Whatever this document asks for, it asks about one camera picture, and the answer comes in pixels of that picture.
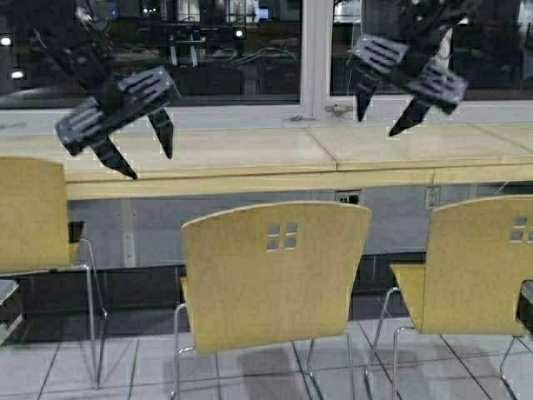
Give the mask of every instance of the window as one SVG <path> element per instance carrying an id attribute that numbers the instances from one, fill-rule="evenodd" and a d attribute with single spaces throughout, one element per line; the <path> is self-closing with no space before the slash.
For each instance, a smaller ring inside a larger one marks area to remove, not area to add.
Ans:
<path id="1" fill-rule="evenodd" d="M 101 21 L 118 76 L 167 68 L 182 94 L 172 106 L 301 103 L 302 0 L 78 0 L 78 5 Z M 0 33 L 12 40 L 0 46 L 0 108 L 71 108 L 86 97 L 30 29 L 0 17 Z"/>
<path id="2" fill-rule="evenodd" d="M 401 36 L 401 7 L 390 0 L 333 0 L 331 96 L 353 95 L 346 60 L 361 33 Z M 533 0 L 485 0 L 441 39 L 437 58 L 470 82 L 466 100 L 533 99 Z"/>

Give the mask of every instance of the table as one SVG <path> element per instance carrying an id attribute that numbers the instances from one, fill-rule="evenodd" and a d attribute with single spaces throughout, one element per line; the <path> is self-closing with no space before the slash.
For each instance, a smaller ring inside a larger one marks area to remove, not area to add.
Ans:
<path id="1" fill-rule="evenodd" d="M 112 140 L 131 181 L 55 135 L 0 137 L 0 156 L 64 164 L 70 200 L 533 181 L 533 124 L 427 124 L 389 139 L 386 125 L 177 131 L 167 160 L 153 133 Z"/>

